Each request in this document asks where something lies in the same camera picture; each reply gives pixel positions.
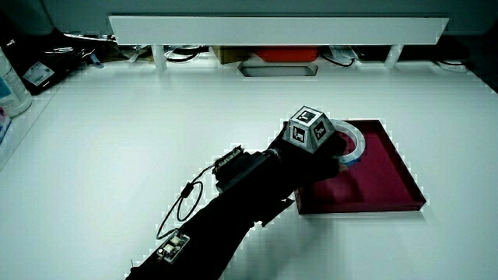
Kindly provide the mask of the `person's right hand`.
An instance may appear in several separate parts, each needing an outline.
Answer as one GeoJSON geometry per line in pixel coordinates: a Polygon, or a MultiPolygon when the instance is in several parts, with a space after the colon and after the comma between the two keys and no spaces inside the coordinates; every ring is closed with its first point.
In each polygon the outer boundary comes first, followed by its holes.
{"type": "Polygon", "coordinates": [[[295,190],[338,174],[337,158],[347,141],[325,113],[303,106],[284,124],[269,145],[281,161],[286,186],[295,190]]]}

